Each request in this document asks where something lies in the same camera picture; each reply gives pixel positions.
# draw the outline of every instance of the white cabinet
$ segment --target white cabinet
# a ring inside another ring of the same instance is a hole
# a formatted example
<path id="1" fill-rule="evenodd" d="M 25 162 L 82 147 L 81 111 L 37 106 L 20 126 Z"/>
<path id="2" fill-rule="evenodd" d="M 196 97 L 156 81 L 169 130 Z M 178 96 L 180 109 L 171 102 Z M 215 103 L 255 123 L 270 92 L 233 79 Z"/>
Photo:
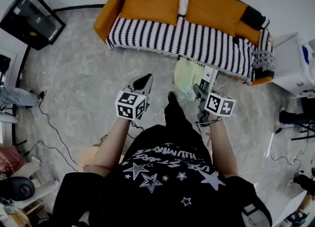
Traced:
<path id="1" fill-rule="evenodd" d="M 295 97 L 315 97 L 315 81 L 304 58 L 302 40 L 298 33 L 275 37 L 276 70 L 273 82 Z M 309 62 L 312 64 L 311 52 Z"/>

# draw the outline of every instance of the person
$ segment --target person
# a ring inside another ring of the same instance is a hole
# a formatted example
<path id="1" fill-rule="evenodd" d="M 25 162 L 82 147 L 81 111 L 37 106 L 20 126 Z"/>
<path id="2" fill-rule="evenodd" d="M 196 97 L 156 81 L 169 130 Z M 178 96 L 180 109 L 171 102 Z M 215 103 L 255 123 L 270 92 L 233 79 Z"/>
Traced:
<path id="1" fill-rule="evenodd" d="M 88 172 L 64 177 L 52 226 L 272 225 L 254 186 L 238 176 L 223 121 L 210 115 L 212 164 L 173 92 L 168 101 L 166 126 L 141 132 L 120 164 L 130 121 L 116 120 Z"/>
<path id="2" fill-rule="evenodd" d="M 315 124 L 315 115 L 313 112 L 296 114 L 282 110 L 279 114 L 279 122 L 290 125 Z"/>
<path id="3" fill-rule="evenodd" d="M 28 92 L 20 88 L 5 88 L 0 87 L 0 104 L 4 105 L 15 104 L 26 108 L 39 107 L 45 97 L 45 92 L 42 91 L 36 96 L 32 91 Z"/>
<path id="4" fill-rule="evenodd" d="M 312 176 L 315 176 L 315 168 L 312 167 Z M 304 171 L 297 172 L 290 180 L 288 185 L 296 183 L 306 190 L 313 198 L 315 198 L 315 181 L 304 174 Z"/>
<path id="5" fill-rule="evenodd" d="M 20 88 L 0 87 L 0 122 L 15 124 L 17 118 L 9 113 L 2 112 L 6 105 L 15 104 L 18 107 L 39 107 L 43 102 L 45 92 L 42 91 L 36 96 L 32 91 L 28 92 Z"/>

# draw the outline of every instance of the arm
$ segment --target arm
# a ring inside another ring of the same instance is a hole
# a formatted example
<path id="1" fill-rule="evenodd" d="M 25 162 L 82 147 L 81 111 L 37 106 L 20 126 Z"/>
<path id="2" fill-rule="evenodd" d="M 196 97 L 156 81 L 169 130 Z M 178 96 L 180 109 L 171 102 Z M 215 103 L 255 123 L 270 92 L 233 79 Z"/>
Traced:
<path id="1" fill-rule="evenodd" d="M 103 140 L 91 165 L 87 168 L 90 173 L 106 176 L 119 162 L 122 154 L 130 121 L 118 118 L 110 130 L 108 136 Z"/>
<path id="2" fill-rule="evenodd" d="M 237 176 L 237 163 L 223 120 L 210 124 L 213 164 L 225 177 Z"/>

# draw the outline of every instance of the orange cushion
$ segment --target orange cushion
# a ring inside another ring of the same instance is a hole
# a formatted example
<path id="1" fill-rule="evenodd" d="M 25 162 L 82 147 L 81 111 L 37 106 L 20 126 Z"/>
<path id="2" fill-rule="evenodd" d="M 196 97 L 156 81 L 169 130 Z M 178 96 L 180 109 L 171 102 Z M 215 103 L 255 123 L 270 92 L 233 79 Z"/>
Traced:
<path id="1" fill-rule="evenodd" d="M 124 0 L 108 0 L 98 15 L 94 23 L 94 30 L 104 42 L 106 42 L 112 26 L 120 14 L 123 4 Z"/>
<path id="2" fill-rule="evenodd" d="M 269 83 L 273 80 L 271 76 L 266 76 L 263 78 L 255 79 L 252 83 L 252 85 L 259 85 L 259 84 L 264 84 L 264 83 Z"/>
<path id="3" fill-rule="evenodd" d="M 246 38 L 256 47 L 259 45 L 260 31 L 251 28 L 250 26 L 246 25 L 243 21 L 240 21 L 238 23 L 235 30 L 235 34 Z"/>
<path id="4" fill-rule="evenodd" d="M 125 0 L 121 18 L 177 25 L 179 0 Z"/>
<path id="5" fill-rule="evenodd" d="M 189 0 L 186 19 L 235 36 L 247 5 L 237 0 Z"/>

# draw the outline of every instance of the sneaker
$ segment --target sneaker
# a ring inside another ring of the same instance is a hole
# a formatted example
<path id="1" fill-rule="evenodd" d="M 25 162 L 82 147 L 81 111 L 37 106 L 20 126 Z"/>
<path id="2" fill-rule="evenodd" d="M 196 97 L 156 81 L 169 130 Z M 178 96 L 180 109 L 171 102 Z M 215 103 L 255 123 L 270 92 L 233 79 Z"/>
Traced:
<path id="1" fill-rule="evenodd" d="M 168 102 L 177 102 L 176 94 L 173 91 L 170 91 L 167 95 Z"/>
<path id="2" fill-rule="evenodd" d="M 298 171 L 298 172 L 296 172 L 293 176 L 292 176 L 292 178 L 290 179 L 290 181 L 287 183 L 287 187 L 289 187 L 292 183 L 293 183 L 293 179 L 294 178 L 296 178 L 296 177 L 298 177 L 300 174 L 303 174 L 303 171 Z"/>
<path id="3" fill-rule="evenodd" d="M 45 92 L 42 91 L 39 95 L 38 95 L 38 107 L 40 107 L 41 103 L 43 102 L 45 97 Z"/>
<path id="4" fill-rule="evenodd" d="M 31 157 L 31 160 L 32 160 L 33 162 L 38 162 L 39 165 L 41 165 L 41 160 L 40 160 L 39 158 L 36 158 L 35 156 L 32 156 L 32 157 Z"/>

